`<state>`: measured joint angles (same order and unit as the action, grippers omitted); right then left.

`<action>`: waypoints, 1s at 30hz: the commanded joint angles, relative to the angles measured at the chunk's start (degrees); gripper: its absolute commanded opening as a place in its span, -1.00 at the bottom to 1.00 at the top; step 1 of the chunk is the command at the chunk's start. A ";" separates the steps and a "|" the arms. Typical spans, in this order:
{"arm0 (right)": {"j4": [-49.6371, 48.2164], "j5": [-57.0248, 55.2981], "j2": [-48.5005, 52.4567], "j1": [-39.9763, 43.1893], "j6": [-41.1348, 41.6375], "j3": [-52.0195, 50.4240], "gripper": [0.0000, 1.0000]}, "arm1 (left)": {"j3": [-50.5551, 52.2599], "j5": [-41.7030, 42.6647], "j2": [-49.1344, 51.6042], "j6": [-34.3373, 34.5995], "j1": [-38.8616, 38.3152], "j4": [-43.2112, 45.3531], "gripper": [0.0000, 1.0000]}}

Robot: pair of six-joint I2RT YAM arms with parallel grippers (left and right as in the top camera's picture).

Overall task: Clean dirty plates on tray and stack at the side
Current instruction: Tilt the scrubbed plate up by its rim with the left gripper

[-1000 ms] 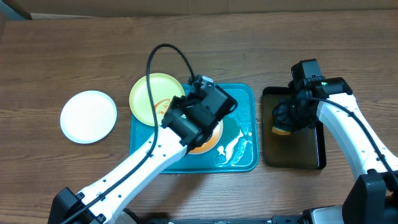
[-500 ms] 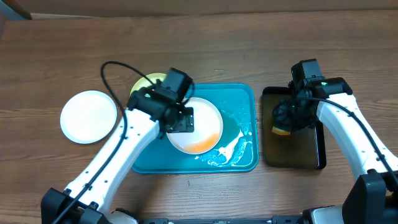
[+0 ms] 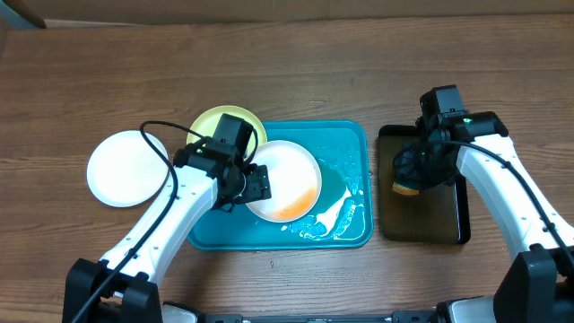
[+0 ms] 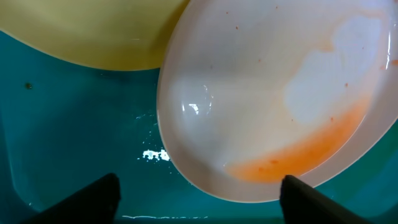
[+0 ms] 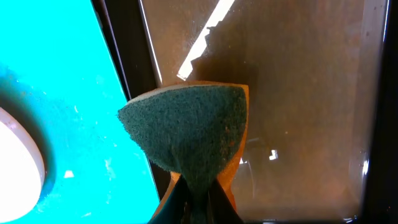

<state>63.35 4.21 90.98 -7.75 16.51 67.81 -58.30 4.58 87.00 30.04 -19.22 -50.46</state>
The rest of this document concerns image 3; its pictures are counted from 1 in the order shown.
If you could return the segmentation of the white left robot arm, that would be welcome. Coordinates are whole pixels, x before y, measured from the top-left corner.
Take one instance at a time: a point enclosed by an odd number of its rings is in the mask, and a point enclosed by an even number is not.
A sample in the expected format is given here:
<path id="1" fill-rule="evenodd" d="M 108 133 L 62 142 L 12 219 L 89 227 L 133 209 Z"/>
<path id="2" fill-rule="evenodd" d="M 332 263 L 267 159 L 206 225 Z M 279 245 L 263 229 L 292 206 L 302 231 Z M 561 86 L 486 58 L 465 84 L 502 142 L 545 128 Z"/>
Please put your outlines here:
<path id="1" fill-rule="evenodd" d="M 258 134 L 224 113 L 213 135 L 167 157 L 140 133 L 167 168 L 163 188 L 133 229 L 99 261 L 80 258 L 65 281 L 64 322 L 197 322 L 199 314 L 161 302 L 159 284 L 196 222 L 211 210 L 271 197 L 267 168 L 248 149 Z"/>

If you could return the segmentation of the white plate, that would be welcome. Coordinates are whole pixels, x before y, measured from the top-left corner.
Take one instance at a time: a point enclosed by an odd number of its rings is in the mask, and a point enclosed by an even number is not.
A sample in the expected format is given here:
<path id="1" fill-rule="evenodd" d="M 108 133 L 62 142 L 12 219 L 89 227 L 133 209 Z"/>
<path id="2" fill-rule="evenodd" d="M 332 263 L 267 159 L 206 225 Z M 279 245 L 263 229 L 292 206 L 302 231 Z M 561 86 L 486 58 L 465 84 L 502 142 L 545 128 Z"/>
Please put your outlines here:
<path id="1" fill-rule="evenodd" d="M 306 215 L 322 188 L 318 163 L 308 150 L 291 141 L 275 140 L 257 148 L 254 163 L 267 167 L 271 197 L 247 203 L 258 217 L 288 223 Z"/>
<path id="2" fill-rule="evenodd" d="M 116 133 L 93 151 L 86 178 L 92 194 L 106 205 L 130 207 L 152 197 L 168 177 L 164 145 L 138 130 Z"/>

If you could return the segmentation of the yellow plate with sauce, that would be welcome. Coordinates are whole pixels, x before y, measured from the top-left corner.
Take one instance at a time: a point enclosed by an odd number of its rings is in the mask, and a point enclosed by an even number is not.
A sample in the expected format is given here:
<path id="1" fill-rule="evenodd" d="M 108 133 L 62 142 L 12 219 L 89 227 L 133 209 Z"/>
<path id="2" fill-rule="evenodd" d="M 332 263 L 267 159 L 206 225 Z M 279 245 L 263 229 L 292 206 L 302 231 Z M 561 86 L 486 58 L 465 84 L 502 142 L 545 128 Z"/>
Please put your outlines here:
<path id="1" fill-rule="evenodd" d="M 244 153 L 245 159 L 249 157 L 256 147 L 267 142 L 267 135 L 262 122 L 251 111 L 239 106 L 223 105 L 211 108 L 203 112 L 194 121 L 190 129 L 200 135 L 213 136 L 222 114 L 229 114 L 237 118 L 242 118 L 253 126 L 254 132 L 257 134 L 258 141 L 255 140 L 254 135 L 250 137 L 248 148 Z"/>

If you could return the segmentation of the green orange sponge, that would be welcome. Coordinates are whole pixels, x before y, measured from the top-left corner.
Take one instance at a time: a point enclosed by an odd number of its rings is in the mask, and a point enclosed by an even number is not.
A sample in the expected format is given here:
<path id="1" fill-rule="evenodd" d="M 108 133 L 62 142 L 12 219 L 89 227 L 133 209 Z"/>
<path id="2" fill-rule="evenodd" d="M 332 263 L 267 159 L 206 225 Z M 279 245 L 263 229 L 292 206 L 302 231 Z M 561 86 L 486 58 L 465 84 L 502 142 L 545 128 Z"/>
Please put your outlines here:
<path id="1" fill-rule="evenodd" d="M 392 190 L 403 196 L 417 196 L 420 194 L 419 186 L 412 181 L 395 180 Z"/>

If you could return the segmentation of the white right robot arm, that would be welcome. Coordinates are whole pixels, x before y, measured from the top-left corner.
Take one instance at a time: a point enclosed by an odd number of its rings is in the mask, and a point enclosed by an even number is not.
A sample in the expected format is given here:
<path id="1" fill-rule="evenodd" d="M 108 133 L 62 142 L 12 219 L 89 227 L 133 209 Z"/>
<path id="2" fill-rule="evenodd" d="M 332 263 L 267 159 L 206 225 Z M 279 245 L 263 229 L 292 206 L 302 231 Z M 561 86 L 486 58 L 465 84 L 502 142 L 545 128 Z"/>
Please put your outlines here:
<path id="1" fill-rule="evenodd" d="M 420 98 L 421 139 L 392 160 L 392 189 L 412 196 L 466 178 L 500 228 L 512 264 L 491 297 L 439 303 L 424 322 L 571 322 L 573 228 L 518 158 L 508 129 L 491 112 L 465 109 L 455 85 Z"/>

